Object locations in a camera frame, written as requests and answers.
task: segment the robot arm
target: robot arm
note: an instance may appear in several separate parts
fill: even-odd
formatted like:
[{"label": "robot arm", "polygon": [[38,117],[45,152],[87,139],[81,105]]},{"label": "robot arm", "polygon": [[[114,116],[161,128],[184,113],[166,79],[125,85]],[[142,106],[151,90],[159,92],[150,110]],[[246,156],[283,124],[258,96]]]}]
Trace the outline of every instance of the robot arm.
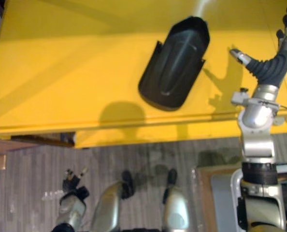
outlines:
[{"label": "robot arm", "polygon": [[275,103],[279,87],[287,72],[287,14],[283,17],[285,33],[277,32],[278,52],[267,61],[258,61],[238,49],[230,53],[258,80],[249,98],[247,89],[233,94],[231,102],[245,109],[239,114],[244,161],[241,191],[245,201],[248,231],[286,228],[282,189],[278,184],[275,152],[270,128],[280,105]]}]

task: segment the floor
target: floor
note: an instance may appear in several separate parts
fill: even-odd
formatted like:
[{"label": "floor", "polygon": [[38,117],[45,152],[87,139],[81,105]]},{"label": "floor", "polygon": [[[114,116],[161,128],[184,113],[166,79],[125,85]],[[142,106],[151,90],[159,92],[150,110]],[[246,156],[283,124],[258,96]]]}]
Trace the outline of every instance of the floor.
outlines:
[{"label": "floor", "polygon": [[[287,162],[287,134],[273,137],[278,161]],[[118,181],[125,169],[132,172],[137,192],[122,204],[122,229],[161,227],[161,199],[170,168],[177,169],[178,185],[189,198],[195,218],[196,186],[192,170],[198,166],[236,163],[240,158],[238,138],[83,150],[40,146],[9,152],[6,170],[0,171],[0,232],[51,231],[57,218],[64,171],[71,168],[79,173],[85,166],[89,171],[82,184],[89,189],[90,196],[86,199],[83,231],[89,228],[102,191]]]}]

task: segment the gray carpet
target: gray carpet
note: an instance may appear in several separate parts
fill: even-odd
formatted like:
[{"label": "gray carpet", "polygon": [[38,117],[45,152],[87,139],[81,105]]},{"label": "gray carpet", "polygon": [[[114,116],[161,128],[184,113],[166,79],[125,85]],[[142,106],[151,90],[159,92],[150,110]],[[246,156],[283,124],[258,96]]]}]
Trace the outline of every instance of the gray carpet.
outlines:
[{"label": "gray carpet", "polygon": [[[275,135],[277,159],[287,161],[287,134]],[[0,171],[0,232],[49,232],[55,226],[63,173],[89,172],[82,180],[90,191],[82,230],[88,230],[102,191],[132,172],[137,192],[122,203],[121,228],[160,228],[162,195],[170,168],[178,171],[178,185],[190,200],[196,221],[192,169],[236,163],[240,160],[238,138],[172,143],[96,147],[85,150],[40,146],[7,153]]]}]

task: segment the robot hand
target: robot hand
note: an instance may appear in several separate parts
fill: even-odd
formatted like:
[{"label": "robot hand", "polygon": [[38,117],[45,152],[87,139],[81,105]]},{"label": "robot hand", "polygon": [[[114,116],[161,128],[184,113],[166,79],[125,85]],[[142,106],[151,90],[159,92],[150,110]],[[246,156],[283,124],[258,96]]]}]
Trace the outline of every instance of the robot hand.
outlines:
[{"label": "robot hand", "polygon": [[258,80],[259,85],[273,85],[280,87],[287,72],[287,14],[283,17],[285,32],[278,30],[278,52],[276,56],[267,61],[258,61],[238,49],[230,53],[242,63]]}]

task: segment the yellow table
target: yellow table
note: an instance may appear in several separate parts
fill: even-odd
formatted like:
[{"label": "yellow table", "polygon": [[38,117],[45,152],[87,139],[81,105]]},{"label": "yellow table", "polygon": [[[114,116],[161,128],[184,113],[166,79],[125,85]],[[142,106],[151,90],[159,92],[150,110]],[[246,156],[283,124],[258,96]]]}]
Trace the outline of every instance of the yellow table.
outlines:
[{"label": "yellow table", "polygon": [[[229,56],[272,58],[287,0],[8,0],[0,31],[0,136],[76,131],[76,146],[238,136],[233,91],[256,80]],[[164,112],[137,85],[157,40],[189,15],[208,22],[206,63]],[[277,102],[287,106],[287,77]],[[273,132],[287,132],[287,123]]]}]

